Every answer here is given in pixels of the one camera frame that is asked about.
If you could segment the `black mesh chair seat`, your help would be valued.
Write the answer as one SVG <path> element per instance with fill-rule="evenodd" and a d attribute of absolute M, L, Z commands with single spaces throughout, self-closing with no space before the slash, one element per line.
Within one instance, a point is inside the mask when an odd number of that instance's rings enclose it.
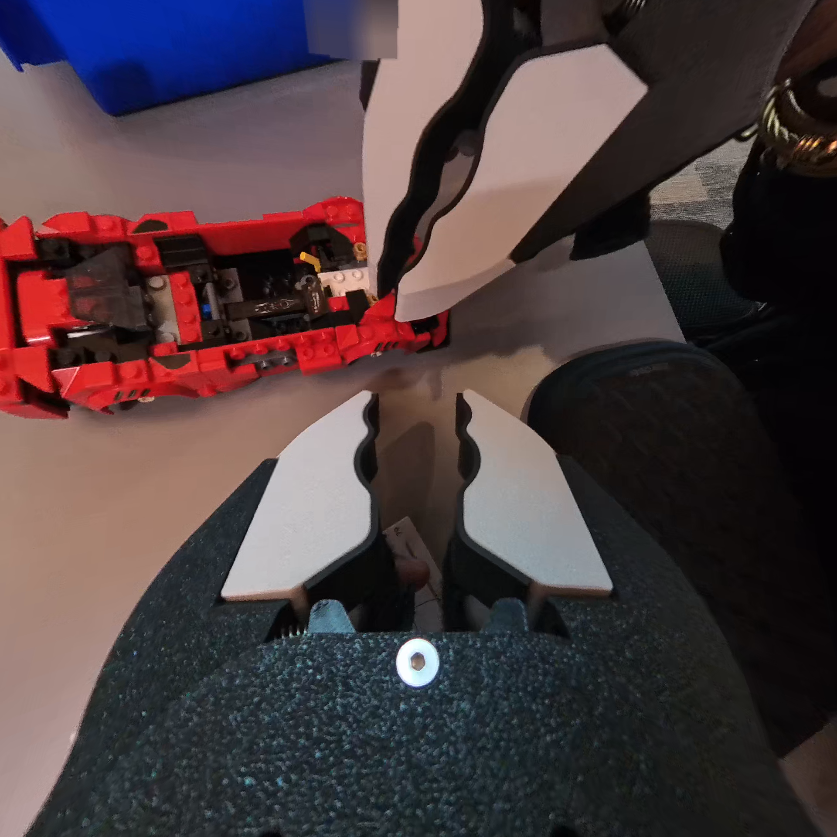
<path fill-rule="evenodd" d="M 701 342 L 750 324 L 761 305 L 738 294 L 721 261 L 722 231 L 692 219 L 656 219 L 646 248 L 685 340 Z"/>

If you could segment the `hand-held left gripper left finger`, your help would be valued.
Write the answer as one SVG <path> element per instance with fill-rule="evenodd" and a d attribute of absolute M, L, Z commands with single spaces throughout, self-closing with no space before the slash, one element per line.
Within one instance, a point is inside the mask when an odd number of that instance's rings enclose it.
<path fill-rule="evenodd" d="M 221 589 L 225 602 L 307 603 L 313 586 L 371 543 L 370 477 L 360 455 L 377 431 L 364 390 L 309 425 L 279 453 Z"/>

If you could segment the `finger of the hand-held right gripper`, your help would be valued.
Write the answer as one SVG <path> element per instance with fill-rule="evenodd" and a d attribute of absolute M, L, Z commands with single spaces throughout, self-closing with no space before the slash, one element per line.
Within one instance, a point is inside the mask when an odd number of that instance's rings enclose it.
<path fill-rule="evenodd" d="M 480 1 L 400 1 L 395 57 L 381 58 L 363 121 L 367 266 L 377 296 L 392 291 L 385 244 L 408 196 L 419 142 L 466 77 L 484 31 Z"/>
<path fill-rule="evenodd" d="M 434 316 L 511 270 L 512 251 L 646 91 L 604 44 L 517 68 L 488 116 L 470 183 L 399 281 L 396 319 Z"/>

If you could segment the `person's right hand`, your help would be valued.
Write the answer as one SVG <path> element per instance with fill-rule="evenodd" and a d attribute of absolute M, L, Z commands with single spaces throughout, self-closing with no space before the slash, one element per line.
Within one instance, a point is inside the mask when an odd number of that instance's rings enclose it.
<path fill-rule="evenodd" d="M 775 82 L 808 74 L 836 57 L 836 1 L 817 1 L 792 38 Z"/>

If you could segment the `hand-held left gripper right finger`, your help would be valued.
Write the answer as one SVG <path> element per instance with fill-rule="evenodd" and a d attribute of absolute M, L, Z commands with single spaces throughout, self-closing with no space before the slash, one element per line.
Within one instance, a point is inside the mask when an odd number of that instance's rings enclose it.
<path fill-rule="evenodd" d="M 608 570 L 549 444 L 474 390 L 458 393 L 455 579 L 476 599 L 606 598 Z"/>

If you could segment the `red brick toy car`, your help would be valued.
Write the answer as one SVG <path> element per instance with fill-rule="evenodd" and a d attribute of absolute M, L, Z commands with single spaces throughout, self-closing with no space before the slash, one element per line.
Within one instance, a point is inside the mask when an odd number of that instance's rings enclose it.
<path fill-rule="evenodd" d="M 1 226 L 1 410 L 66 419 L 208 398 L 449 343 L 449 311 L 398 321 L 371 288 L 363 206 L 200 224 L 84 212 Z"/>

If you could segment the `toy car instruction booklet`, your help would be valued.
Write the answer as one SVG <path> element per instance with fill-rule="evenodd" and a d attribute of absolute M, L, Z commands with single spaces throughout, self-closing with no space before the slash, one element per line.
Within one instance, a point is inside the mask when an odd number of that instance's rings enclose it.
<path fill-rule="evenodd" d="M 397 560 L 419 562 L 428 572 L 427 583 L 413 594 L 413 631 L 416 633 L 442 633 L 443 575 L 423 538 L 409 517 L 392 524 L 384 537 Z"/>

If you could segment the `large blue plastic bin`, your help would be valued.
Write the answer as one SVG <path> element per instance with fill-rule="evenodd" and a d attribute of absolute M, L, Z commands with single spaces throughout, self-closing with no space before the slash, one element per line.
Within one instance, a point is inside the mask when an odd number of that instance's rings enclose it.
<path fill-rule="evenodd" d="M 298 1 L 2 1 L 1 41 L 19 71 L 67 63 L 111 116 L 338 61 Z"/>

